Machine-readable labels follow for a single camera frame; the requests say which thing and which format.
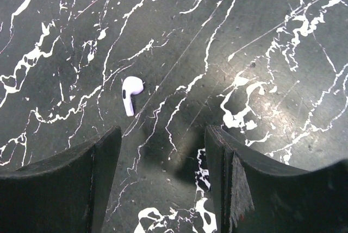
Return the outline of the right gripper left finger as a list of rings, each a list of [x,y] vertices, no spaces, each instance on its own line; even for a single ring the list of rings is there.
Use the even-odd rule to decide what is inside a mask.
[[[1,232],[101,232],[121,128],[1,172]]]

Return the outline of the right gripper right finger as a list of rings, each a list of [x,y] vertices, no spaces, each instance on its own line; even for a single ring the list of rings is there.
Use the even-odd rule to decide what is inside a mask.
[[[218,232],[347,232],[347,161],[306,171],[206,127]]]

